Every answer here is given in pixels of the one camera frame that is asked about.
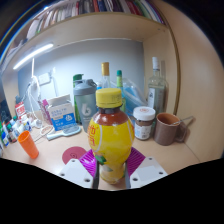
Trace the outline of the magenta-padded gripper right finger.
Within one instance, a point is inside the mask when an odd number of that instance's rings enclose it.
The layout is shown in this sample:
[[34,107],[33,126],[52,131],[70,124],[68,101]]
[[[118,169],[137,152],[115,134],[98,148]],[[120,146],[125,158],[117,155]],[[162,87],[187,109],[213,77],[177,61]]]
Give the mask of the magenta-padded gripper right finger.
[[127,189],[140,188],[167,175],[153,157],[145,157],[134,147],[126,161],[125,184]]

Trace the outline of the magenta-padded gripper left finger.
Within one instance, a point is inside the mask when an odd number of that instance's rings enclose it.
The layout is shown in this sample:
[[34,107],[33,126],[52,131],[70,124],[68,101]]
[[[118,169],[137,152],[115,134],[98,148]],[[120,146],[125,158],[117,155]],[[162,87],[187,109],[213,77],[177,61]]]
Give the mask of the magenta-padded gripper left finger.
[[58,174],[83,188],[97,189],[99,186],[99,164],[89,150],[80,159],[71,158]]

